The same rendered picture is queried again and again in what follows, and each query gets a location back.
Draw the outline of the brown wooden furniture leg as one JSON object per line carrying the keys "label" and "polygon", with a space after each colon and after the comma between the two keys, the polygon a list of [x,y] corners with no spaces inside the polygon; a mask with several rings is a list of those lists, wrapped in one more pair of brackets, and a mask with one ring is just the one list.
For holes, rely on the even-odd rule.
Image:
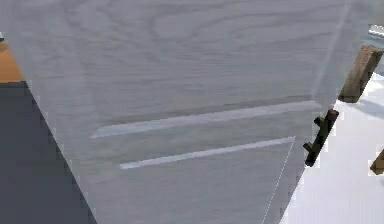
{"label": "brown wooden furniture leg", "polygon": [[378,154],[376,159],[373,161],[370,166],[370,170],[375,175],[381,175],[384,173],[384,149]]}
{"label": "brown wooden furniture leg", "polygon": [[384,48],[361,47],[338,96],[340,101],[356,103],[360,99],[383,55]]}

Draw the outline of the grey wooden room door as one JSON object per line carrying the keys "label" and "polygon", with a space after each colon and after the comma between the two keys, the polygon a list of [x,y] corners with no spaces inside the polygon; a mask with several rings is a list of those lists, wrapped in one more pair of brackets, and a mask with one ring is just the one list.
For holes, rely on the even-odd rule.
{"label": "grey wooden room door", "polygon": [[380,0],[0,0],[98,224],[279,224]]}

